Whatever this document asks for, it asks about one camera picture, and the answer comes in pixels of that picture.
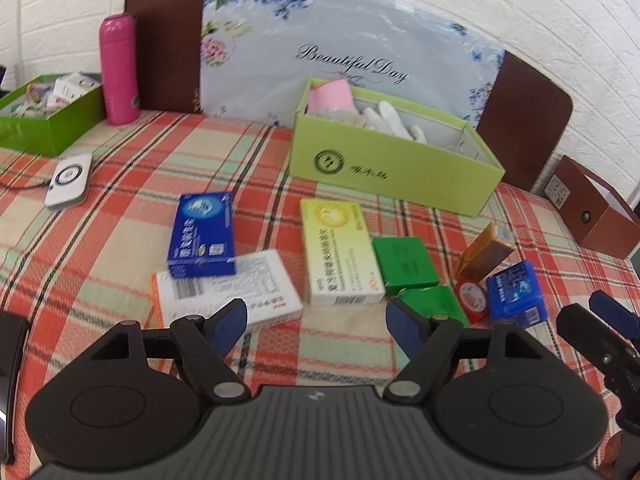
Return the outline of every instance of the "green box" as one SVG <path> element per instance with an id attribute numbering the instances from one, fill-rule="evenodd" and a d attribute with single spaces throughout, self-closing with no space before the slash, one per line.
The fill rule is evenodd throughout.
<path id="1" fill-rule="evenodd" d="M 404 288 L 426 288 L 440 283 L 420 238 L 373 238 L 372 243 L 387 296 L 397 296 Z"/>
<path id="2" fill-rule="evenodd" d="M 309 88 L 325 82 L 309 78 L 298 105 L 289 165 L 293 176 L 467 216 L 480 213 L 504 168 L 468 121 L 355 87 L 351 90 L 358 109 L 375 108 L 386 100 L 404 124 L 423 129 L 430 145 L 306 115 Z M 445 149 L 452 145 L 460 145 L 468 156 Z"/>
<path id="3" fill-rule="evenodd" d="M 43 75 L 31 82 L 53 82 L 59 75 Z M 58 156 L 82 134 L 106 117 L 102 87 L 91 90 L 45 119 L 14 118 L 3 112 L 27 91 L 27 85 L 0 99 L 0 146 L 36 155 Z"/>
<path id="4" fill-rule="evenodd" d="M 469 326 L 465 311 L 447 285 L 407 288 L 398 298 L 423 317 L 447 316 L 457 319 L 465 327 Z"/>

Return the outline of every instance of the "yellow-green box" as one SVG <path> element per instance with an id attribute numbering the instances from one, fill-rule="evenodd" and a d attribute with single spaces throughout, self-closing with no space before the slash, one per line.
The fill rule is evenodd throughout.
<path id="1" fill-rule="evenodd" d="M 473 126 L 435 108 L 352 87 L 356 107 L 390 102 L 406 126 L 418 124 L 429 144 L 306 115 L 309 78 L 294 125 L 293 176 L 477 216 L 504 168 Z"/>

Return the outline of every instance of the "cable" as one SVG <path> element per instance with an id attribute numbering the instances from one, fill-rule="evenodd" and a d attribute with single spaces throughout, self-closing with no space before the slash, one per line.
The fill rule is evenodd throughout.
<path id="1" fill-rule="evenodd" d="M 49 184 L 51 184 L 51 180 L 44 180 L 42 182 L 39 182 L 38 184 L 31 184 L 30 186 L 11 186 L 11 185 L 7 185 L 0 182 L 0 188 L 8 189 L 9 191 L 25 191 L 28 189 L 38 189 L 41 187 L 47 187 Z"/>

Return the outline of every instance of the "red checkered fabric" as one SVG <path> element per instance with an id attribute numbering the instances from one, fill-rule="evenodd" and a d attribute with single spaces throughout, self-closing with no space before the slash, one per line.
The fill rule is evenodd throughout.
<path id="1" fill-rule="evenodd" d="M 545 295 L 549 322 L 530 332 L 602 393 L 611 415 L 616 412 L 616 397 L 557 336 L 554 323 L 563 305 L 587 305 L 594 290 L 629 308 L 640 304 L 640 282 L 628 261 L 577 247 L 547 200 L 502 184 L 480 216 L 464 218 L 291 178 L 290 140 L 282 128 L 148 112 L 124 128 L 100 124 L 65 153 L 94 153 L 91 189 L 81 206 L 52 213 L 44 209 L 44 189 L 0 193 L 0 308 L 32 323 L 17 394 L 15 463 L 2 468 L 3 478 L 24 478 L 38 464 L 24 412 L 44 383 L 120 320 L 162 325 L 149 277 L 165 268 L 177 200 L 187 192 L 230 190 L 236 253 L 277 249 L 301 296 L 302 197 L 359 202 L 371 235 L 420 237 L 449 284 L 466 245 L 489 221 L 500 222 L 517 247 L 502 267 L 528 258 Z M 0 150 L 0 180 L 35 183 L 50 178 L 55 164 Z M 255 390 L 261 383 L 383 386 L 406 357 L 386 330 L 380 304 L 305 307 L 298 322 L 245 335 L 229 361 Z"/>

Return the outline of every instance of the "open box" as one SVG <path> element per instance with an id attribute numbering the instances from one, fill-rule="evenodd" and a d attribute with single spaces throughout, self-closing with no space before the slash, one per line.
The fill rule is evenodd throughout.
<path id="1" fill-rule="evenodd" d="M 309 78 L 294 125 L 289 172 L 293 176 L 477 216 L 504 168 L 468 121 L 373 90 L 354 88 L 358 110 L 388 101 L 429 144 L 306 115 Z"/>
<path id="2" fill-rule="evenodd" d="M 640 243 L 640 219 L 616 189 L 563 156 L 545 194 L 580 247 L 628 258 Z"/>
<path id="3" fill-rule="evenodd" d="M 99 80 L 98 75 L 90 75 Z M 31 82 L 53 82 L 59 75 L 43 75 Z M 102 87 L 95 88 L 48 118 L 11 117 L 24 101 L 28 83 L 0 99 L 0 146 L 35 155 L 58 156 L 106 117 Z"/>

